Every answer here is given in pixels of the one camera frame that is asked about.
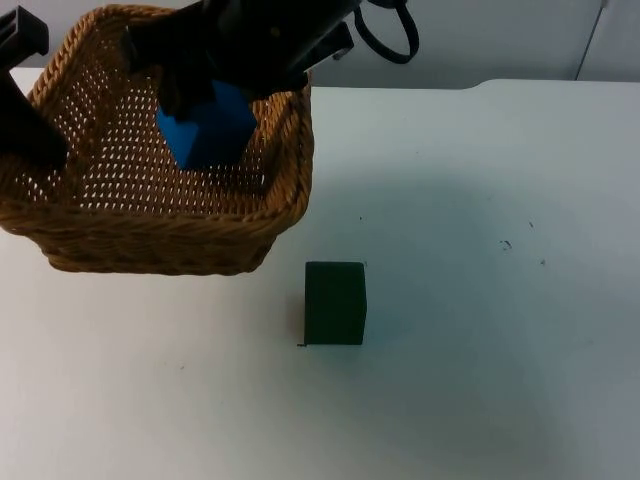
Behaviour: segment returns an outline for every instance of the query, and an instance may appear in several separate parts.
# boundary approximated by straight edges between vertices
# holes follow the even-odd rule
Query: blue cube
[[[158,128],[182,170],[238,163],[256,129],[238,88],[218,81],[213,87],[215,101],[192,107],[187,120],[178,122],[158,108]]]

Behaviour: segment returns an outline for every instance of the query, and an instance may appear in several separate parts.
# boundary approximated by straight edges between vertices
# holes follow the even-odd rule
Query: white table
[[[0,235],[0,478],[637,480],[640,85],[313,109],[310,209],[254,274]],[[366,262],[361,348],[296,347],[312,259]]]

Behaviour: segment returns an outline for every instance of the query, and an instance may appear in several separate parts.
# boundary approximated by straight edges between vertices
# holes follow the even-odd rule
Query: dark green cube
[[[305,345],[362,345],[366,316],[363,264],[307,263]]]

